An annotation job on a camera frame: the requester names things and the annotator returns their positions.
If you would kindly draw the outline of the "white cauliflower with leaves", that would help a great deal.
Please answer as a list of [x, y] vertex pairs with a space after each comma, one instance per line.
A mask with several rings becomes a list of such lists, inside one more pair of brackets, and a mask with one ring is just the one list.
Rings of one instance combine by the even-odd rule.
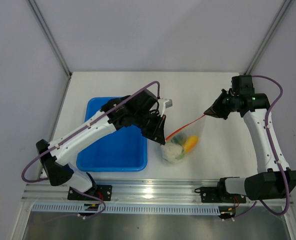
[[179, 162], [175, 158], [182, 152], [185, 152], [184, 148], [181, 145], [174, 144], [172, 142], [161, 146], [161, 154], [163, 159], [172, 164]]

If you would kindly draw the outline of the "dark green cucumber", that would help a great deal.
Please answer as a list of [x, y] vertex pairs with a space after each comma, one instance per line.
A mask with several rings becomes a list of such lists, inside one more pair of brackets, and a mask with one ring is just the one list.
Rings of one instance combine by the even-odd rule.
[[171, 142], [173, 144], [176, 144], [176, 145], [181, 145], [183, 146], [185, 144], [185, 142], [187, 141], [187, 135], [184, 134], [184, 133], [178, 133], [178, 134], [175, 134], [172, 138], [171, 138]]

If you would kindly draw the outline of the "clear zip bag orange zipper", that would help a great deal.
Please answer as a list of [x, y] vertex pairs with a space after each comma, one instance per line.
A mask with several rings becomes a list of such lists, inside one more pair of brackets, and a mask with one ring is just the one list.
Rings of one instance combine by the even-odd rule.
[[200, 134], [197, 129], [191, 127], [206, 115], [203, 114], [197, 119], [181, 126], [165, 138], [165, 144], [160, 145], [161, 157], [167, 164], [178, 164], [184, 161], [198, 145]]

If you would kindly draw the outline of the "green grape bunch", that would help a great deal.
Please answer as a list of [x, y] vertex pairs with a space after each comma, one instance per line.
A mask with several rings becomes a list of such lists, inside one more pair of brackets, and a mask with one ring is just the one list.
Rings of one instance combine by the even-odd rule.
[[177, 161], [182, 161], [182, 160], [186, 157], [186, 155], [187, 155], [186, 152], [182, 152], [182, 153], [180, 153], [179, 155], [177, 155], [177, 156], [175, 157], [175, 159], [176, 159]]

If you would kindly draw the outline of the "yellow orange mango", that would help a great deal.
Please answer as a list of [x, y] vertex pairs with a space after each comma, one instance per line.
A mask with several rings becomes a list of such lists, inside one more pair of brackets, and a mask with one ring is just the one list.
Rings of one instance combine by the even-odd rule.
[[197, 135], [191, 135], [187, 138], [186, 142], [183, 145], [183, 149], [186, 153], [189, 153], [194, 147], [198, 144], [199, 137]]

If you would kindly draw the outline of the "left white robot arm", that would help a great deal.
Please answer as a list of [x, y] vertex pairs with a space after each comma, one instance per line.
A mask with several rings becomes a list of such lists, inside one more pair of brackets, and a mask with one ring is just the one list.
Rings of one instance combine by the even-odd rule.
[[36, 148], [50, 185], [67, 184], [85, 200], [93, 199], [97, 193], [95, 181], [90, 174], [73, 168], [70, 164], [73, 155], [130, 126], [139, 128], [146, 139], [164, 145], [165, 110], [172, 105], [171, 99], [158, 98], [145, 89], [137, 95], [110, 99], [89, 120], [58, 140], [38, 141]]

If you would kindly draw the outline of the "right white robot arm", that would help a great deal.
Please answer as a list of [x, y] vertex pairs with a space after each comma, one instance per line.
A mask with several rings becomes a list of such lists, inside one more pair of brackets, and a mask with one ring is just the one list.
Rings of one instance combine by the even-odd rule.
[[231, 88], [222, 89], [204, 112], [224, 120], [230, 113], [239, 113], [249, 130], [257, 161], [257, 174], [219, 180], [216, 196], [220, 201], [227, 202], [234, 195], [252, 201], [286, 199], [296, 186], [296, 170], [291, 170], [274, 131], [272, 107], [266, 94], [255, 92], [251, 75], [238, 75], [232, 77]]

